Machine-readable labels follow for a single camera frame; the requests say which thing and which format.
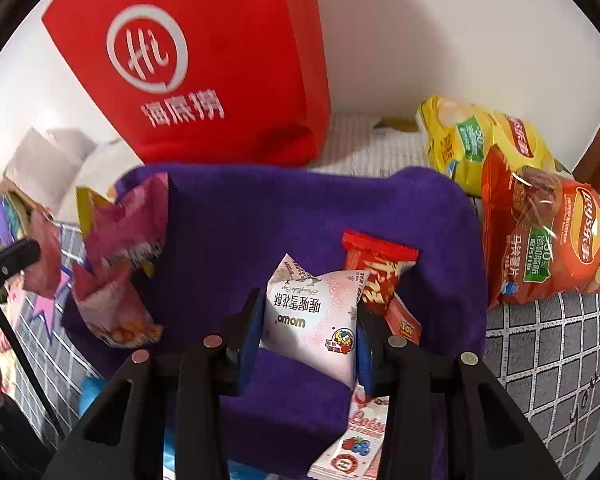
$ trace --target yellow chip bag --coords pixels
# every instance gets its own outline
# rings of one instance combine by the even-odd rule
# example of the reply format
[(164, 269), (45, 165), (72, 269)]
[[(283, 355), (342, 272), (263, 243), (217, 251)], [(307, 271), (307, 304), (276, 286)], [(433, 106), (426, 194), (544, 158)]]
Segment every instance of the yellow chip bag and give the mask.
[(513, 171), (562, 167), (531, 123), (479, 105), (434, 95), (420, 105), (416, 122), (426, 137), (429, 165), (473, 196), (480, 196), (482, 164), (494, 144)]

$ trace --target green label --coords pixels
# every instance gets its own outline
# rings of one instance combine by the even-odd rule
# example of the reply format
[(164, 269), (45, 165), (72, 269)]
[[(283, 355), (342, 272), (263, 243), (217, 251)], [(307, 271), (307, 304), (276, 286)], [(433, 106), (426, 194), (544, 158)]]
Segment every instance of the green label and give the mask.
[(526, 245), (526, 263), (524, 281), (533, 283), (544, 282), (551, 273), (551, 239), (544, 229), (531, 229)]
[(474, 162), (482, 162), (482, 145), (484, 144), (484, 132), (475, 117), (471, 117), (462, 123), (456, 124), (458, 133), (464, 144), (464, 158)]

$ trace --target lay's logo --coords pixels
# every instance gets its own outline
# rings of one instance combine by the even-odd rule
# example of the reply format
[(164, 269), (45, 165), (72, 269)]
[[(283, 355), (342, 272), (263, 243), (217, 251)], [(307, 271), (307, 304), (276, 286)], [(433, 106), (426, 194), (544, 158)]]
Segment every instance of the lay's logo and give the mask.
[(583, 264), (590, 264), (600, 248), (600, 207), (591, 193), (576, 188), (571, 221), (571, 245)]
[(507, 121), (509, 121), (511, 135), (516, 149), (521, 155), (533, 158), (533, 153), (531, 153), (531, 148), (529, 147), (529, 139), (526, 138), (525, 123), (516, 117), (506, 116), (506, 118)]

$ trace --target haidilao bag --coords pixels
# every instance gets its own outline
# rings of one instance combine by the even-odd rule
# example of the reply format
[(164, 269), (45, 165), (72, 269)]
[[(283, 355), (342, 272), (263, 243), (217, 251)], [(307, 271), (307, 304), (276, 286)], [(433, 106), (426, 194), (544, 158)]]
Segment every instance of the haidilao bag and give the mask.
[(300, 166), (322, 147), (317, 0), (53, 0), (43, 23), (145, 163)]

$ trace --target pink snack package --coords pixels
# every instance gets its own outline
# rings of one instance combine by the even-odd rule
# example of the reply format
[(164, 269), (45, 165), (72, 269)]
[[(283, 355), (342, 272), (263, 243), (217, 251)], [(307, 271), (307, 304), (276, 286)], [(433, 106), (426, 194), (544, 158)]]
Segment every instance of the pink snack package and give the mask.
[(288, 254), (267, 284), (262, 344), (353, 389), (357, 305), (368, 270), (312, 276)]
[(168, 206), (169, 176), (156, 173), (117, 204), (93, 209), (93, 225), (84, 245), (96, 276), (129, 260), (151, 277), (166, 240)]
[(88, 329), (114, 348), (137, 348), (160, 340), (163, 327), (154, 324), (131, 284), (134, 268), (127, 260), (93, 276), (73, 266), (75, 304)]
[(317, 480), (375, 480), (388, 410), (389, 397), (373, 399), (365, 395), (362, 386), (356, 386), (347, 431), (320, 455), (306, 475)]
[(52, 298), (60, 282), (60, 228), (34, 209), (29, 237), (40, 245), (40, 259), (25, 269), (23, 288), (44, 298)]

